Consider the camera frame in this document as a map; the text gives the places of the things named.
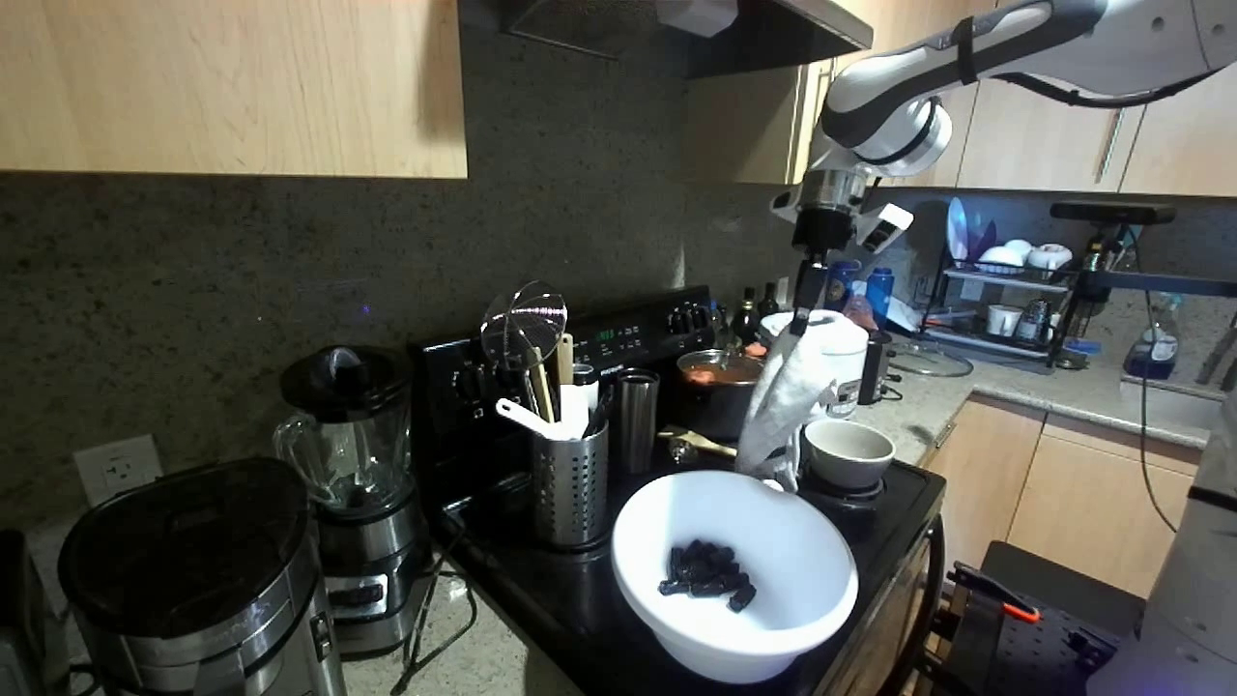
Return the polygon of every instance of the black appliance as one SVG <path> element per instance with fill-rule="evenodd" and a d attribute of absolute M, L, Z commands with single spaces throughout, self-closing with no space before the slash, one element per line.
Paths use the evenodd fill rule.
<path fill-rule="evenodd" d="M 344 693 L 303 474 L 205 464 L 87 512 L 60 555 L 106 693 Z"/>
<path fill-rule="evenodd" d="M 660 372 L 660 420 L 677 416 L 677 357 L 713 345 L 713 292 L 681 289 L 634 308 L 572 320 L 575 345 L 602 372 Z M 490 416 L 495 378 L 472 335 L 415 345 L 415 442 L 423 506 L 440 552 L 509 619 L 513 633 L 536 642 L 583 693 L 730 693 L 681 670 L 645 621 L 623 604 L 611 548 L 561 552 L 534 539 L 531 526 L 531 438 Z M 650 470 L 674 470 L 665 442 L 652 450 Z M 611 506 L 645 479 L 611 470 Z M 852 541 L 857 561 L 857 607 L 847 625 L 803 653 L 779 679 L 735 693 L 820 693 L 857 684 L 867 670 L 877 679 L 895 656 L 875 656 L 888 642 L 867 642 L 888 621 L 902 637 L 910 604 L 895 604 L 895 589 L 924 589 L 924 548 L 934 523 L 944 479 L 895 464 L 877 500 L 855 506 L 829 490 L 803 490 Z"/>

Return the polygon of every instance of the wall outlet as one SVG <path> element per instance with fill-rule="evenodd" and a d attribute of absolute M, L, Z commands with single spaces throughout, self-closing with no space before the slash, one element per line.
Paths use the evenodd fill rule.
<path fill-rule="evenodd" d="M 91 506 L 164 474 L 156 438 L 128 438 L 72 452 Z"/>

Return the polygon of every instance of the pot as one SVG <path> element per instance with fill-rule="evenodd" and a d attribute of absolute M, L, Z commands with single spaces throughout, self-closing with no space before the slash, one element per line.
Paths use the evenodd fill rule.
<path fill-rule="evenodd" d="M 737 446 L 750 394 L 763 378 L 763 365 L 741 353 L 701 349 L 677 359 L 681 402 L 677 427 L 695 428 L 713 442 Z"/>

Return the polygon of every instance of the white cup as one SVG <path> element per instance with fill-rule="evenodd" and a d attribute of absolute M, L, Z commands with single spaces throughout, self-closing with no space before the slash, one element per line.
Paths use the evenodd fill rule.
<path fill-rule="evenodd" d="M 1012 335 L 1018 320 L 1020 320 L 1020 308 L 989 305 L 989 335 Z"/>
<path fill-rule="evenodd" d="M 803 464 L 833 488 L 875 488 L 888 459 L 895 442 L 864 420 L 817 416 L 803 427 Z"/>

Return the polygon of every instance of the utensil holder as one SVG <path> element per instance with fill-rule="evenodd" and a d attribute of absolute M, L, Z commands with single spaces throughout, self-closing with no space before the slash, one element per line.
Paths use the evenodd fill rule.
<path fill-rule="evenodd" d="M 534 535 L 556 548 L 596 548 L 606 539 L 611 427 L 580 442 L 534 438 Z"/>

